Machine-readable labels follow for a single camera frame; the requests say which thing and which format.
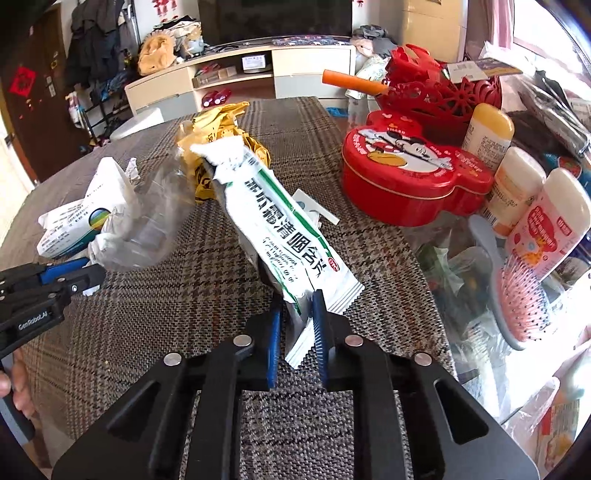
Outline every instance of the human hand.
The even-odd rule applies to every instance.
[[[14,365],[12,366],[12,382],[8,376],[0,372],[0,398],[6,397],[10,389],[14,390],[12,401],[17,410],[21,411],[25,417],[30,419],[35,413],[35,405],[31,398],[31,389],[29,388],[29,377],[27,367],[22,358],[22,352],[15,350],[12,354]]]

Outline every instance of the metal screw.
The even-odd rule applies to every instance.
[[[252,338],[248,335],[238,335],[234,337],[234,345],[249,346],[252,343]]]
[[[183,357],[181,357],[179,353],[172,352],[164,357],[164,364],[168,365],[169,367],[175,367],[181,362],[182,359]]]
[[[414,356],[414,361],[422,367],[428,367],[433,363],[433,358],[428,353],[420,352]]]
[[[347,335],[345,337],[345,343],[349,346],[362,346],[363,339],[359,335]]]

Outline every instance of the television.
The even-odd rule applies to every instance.
[[[203,39],[220,45],[266,37],[350,37],[352,0],[199,0]]]

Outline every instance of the door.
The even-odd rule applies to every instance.
[[[81,157],[89,141],[70,120],[65,66],[58,4],[31,27],[0,74],[12,129],[39,181]]]

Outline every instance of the bottle with yellow cap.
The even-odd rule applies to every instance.
[[[493,173],[511,145],[513,120],[488,103],[479,103],[468,126],[462,149],[480,158]]]

